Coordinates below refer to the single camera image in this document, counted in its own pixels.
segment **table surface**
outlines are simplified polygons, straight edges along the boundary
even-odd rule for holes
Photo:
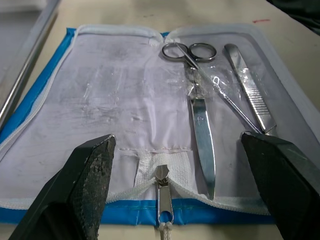
[[[66,28],[83,24],[127,24],[159,32],[179,27],[248,23],[258,27],[305,94],[320,110],[320,36],[293,20],[266,0],[61,0],[57,19],[29,78],[23,96],[52,57]],[[14,225],[0,224],[0,240],[6,240]],[[275,225],[174,226],[173,240],[281,240]],[[159,240],[153,226],[101,225],[99,240]]]

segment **blue fabric edge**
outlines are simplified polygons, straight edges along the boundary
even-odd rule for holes
[[[38,95],[44,89],[50,75],[71,44],[76,29],[67,28],[66,35],[52,58],[32,85],[23,101],[0,132],[0,143],[4,141],[28,116]],[[165,38],[169,32],[161,35]],[[101,223],[122,225],[153,225],[157,222],[155,200],[120,200],[105,205]],[[172,200],[174,224],[273,224],[271,216],[241,213],[209,206],[196,199]],[[18,224],[27,210],[0,207],[0,222]],[[167,216],[161,216],[166,222]]]

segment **metal zipper pull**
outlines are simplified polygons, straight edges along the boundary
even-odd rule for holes
[[[168,183],[169,169],[167,165],[157,166],[154,172],[155,178],[158,182],[158,207],[157,217],[159,225],[161,224],[160,216],[163,212],[171,214],[171,223],[174,222],[174,211],[172,208],[172,201],[170,195],[170,188]]]

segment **scissor blade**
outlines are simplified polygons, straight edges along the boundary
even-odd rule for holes
[[[230,64],[249,100],[250,106],[261,126],[262,132],[268,135],[276,135],[275,129],[277,124],[271,116],[261,92],[252,78],[238,47],[234,44],[227,44],[224,46],[224,49],[229,55]]]
[[[215,195],[216,164],[214,145],[204,98],[191,98],[196,145],[210,199]]]

